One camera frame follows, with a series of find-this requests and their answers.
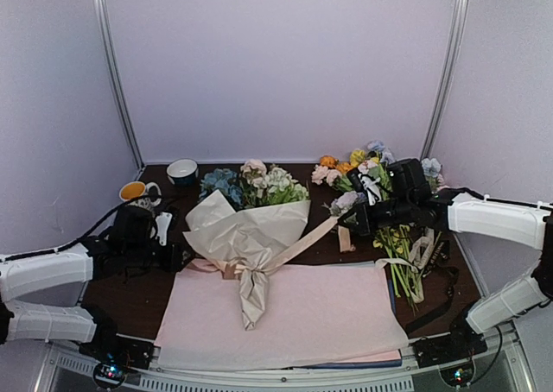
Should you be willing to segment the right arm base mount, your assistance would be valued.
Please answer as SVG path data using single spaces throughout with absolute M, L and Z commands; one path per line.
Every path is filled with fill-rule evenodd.
M 488 350 L 482 338 L 455 340 L 452 335 L 420 338 L 413 344 L 418 367 L 438 369 L 442 381 L 451 388 L 469 387 L 476 379 L 474 358 Z

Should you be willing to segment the beige ribbon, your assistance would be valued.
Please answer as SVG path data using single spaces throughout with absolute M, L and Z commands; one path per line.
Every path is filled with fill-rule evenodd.
M 211 263 L 225 280 L 235 280 L 245 271 L 267 275 L 276 272 L 332 230 L 337 230 L 339 252 L 355 251 L 350 231 L 337 222 L 336 217 L 328 218 L 291 245 L 277 241 L 256 227 L 240 225 L 227 226 L 224 230 L 210 226 L 188 231 L 184 237 L 191 248 Z

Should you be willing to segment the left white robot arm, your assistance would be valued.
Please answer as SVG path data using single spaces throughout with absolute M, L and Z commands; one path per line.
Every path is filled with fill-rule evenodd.
M 120 206 L 112 226 L 87 232 L 63 246 L 1 258 L 1 341 L 68 340 L 93 348 L 106 361 L 124 354 L 117 325 L 96 306 L 56 307 L 22 301 L 22 297 L 70 284 L 87 284 L 117 274 L 142 275 L 152 268 L 182 271 L 190 257 L 168 239 L 178 211 L 151 212 Z

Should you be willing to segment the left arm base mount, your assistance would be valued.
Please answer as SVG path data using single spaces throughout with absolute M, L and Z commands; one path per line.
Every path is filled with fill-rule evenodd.
M 119 388 L 139 370 L 147 370 L 155 351 L 151 341 L 119 335 L 109 345 L 99 341 L 77 345 L 80 354 L 97 361 L 92 380 L 102 390 Z

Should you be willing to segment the grey-white wrapping paper sheet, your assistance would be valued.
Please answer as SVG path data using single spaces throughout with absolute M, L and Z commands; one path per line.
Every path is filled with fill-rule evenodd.
M 193 251 L 238 279 L 246 331 L 255 328 L 267 308 L 272 262 L 300 239 L 309 210 L 310 201 L 302 200 L 235 211 L 215 191 L 185 217 L 183 236 Z

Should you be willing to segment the white bowl with dark outside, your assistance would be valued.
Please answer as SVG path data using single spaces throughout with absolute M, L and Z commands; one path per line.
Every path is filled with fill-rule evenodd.
M 198 164 L 192 159 L 180 159 L 166 169 L 169 182 L 176 187 L 190 187 L 198 179 Z

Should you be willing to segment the white hydrangea green leaf bunch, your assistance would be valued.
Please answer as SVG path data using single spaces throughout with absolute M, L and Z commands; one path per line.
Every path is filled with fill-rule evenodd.
M 277 165 L 252 181 L 260 205 L 281 205 L 309 200 L 308 189 Z

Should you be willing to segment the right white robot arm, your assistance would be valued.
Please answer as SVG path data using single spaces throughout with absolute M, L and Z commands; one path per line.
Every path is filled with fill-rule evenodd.
M 448 357 L 463 357 L 476 335 L 552 302 L 552 205 L 497 199 L 467 187 L 435 190 L 417 159 L 388 166 L 366 161 L 347 179 L 364 200 L 339 216 L 361 236 L 397 225 L 453 233 L 471 254 L 486 294 L 464 311 L 443 340 Z

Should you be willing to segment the pink flower long stem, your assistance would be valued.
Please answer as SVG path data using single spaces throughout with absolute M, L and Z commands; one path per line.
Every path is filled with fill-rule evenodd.
M 261 160 L 246 161 L 240 167 L 240 175 L 245 184 L 258 194 L 262 194 L 268 186 L 268 169 Z

